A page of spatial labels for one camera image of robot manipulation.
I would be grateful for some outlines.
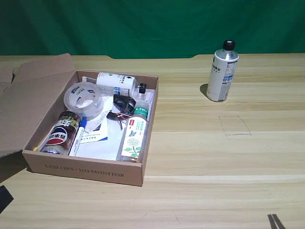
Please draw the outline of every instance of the box lid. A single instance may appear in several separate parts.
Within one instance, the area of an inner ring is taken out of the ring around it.
[[[0,96],[0,157],[26,147],[74,72],[69,54],[21,65]],[[2,78],[9,82],[9,77]]]
[[[0,96],[10,86],[13,80],[13,68],[4,66],[0,68]]]

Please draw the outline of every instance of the pencil outline on table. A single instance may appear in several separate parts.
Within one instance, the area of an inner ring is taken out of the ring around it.
[[[236,115],[236,116],[223,116],[223,115],[219,115],[218,118],[219,118],[220,125],[221,125],[221,127],[222,127],[226,137],[228,137],[228,136],[235,136],[235,135],[249,135],[249,136],[252,136],[252,133],[251,133],[249,127],[247,126],[247,124],[244,122],[244,120],[239,115]],[[239,118],[243,122],[245,127],[247,128],[248,134],[227,134],[227,132],[224,129],[223,122],[221,121],[221,118]]]

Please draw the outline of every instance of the blue marker cap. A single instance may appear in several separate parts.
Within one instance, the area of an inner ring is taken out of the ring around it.
[[[81,123],[80,123],[80,127],[86,127],[86,125],[87,125],[87,119],[86,118],[83,118],[82,120],[81,120]]]

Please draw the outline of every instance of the pepsi can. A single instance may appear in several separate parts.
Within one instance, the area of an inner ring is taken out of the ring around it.
[[[78,114],[62,112],[42,152],[68,155],[80,125]]]

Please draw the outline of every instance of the black spray can cap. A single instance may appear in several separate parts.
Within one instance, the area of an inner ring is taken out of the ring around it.
[[[224,41],[224,46],[223,46],[224,50],[232,51],[232,50],[234,50],[234,48],[235,48],[235,41],[232,41],[232,40]]]

